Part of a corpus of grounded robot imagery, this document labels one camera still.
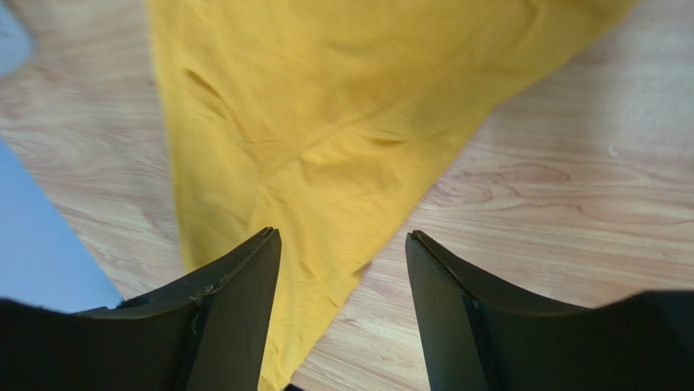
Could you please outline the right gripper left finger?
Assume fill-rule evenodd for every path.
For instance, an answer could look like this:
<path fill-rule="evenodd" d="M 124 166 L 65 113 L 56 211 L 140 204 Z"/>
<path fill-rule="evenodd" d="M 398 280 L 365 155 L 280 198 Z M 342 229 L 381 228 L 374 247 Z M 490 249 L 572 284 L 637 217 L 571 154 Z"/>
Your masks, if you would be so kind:
<path fill-rule="evenodd" d="M 254 390 L 282 243 L 266 228 L 228 254 L 86 322 L 79 390 Z"/>

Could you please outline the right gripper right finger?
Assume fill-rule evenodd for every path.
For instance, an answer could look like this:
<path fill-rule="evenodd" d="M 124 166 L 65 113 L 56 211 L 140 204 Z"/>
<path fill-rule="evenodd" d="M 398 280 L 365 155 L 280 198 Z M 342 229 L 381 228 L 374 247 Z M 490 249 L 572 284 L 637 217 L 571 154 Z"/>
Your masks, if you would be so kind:
<path fill-rule="evenodd" d="M 406 263 L 433 390 L 597 390 L 584 308 L 499 278 L 427 236 Z"/>

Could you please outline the yellow t shirt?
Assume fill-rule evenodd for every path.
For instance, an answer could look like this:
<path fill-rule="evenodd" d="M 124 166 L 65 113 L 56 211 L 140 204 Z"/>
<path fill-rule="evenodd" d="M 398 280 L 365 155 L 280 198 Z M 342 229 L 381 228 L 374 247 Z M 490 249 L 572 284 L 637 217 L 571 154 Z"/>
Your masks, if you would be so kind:
<path fill-rule="evenodd" d="M 631 1 L 150 1 L 184 266 L 272 226 L 280 390 L 490 112 Z"/>

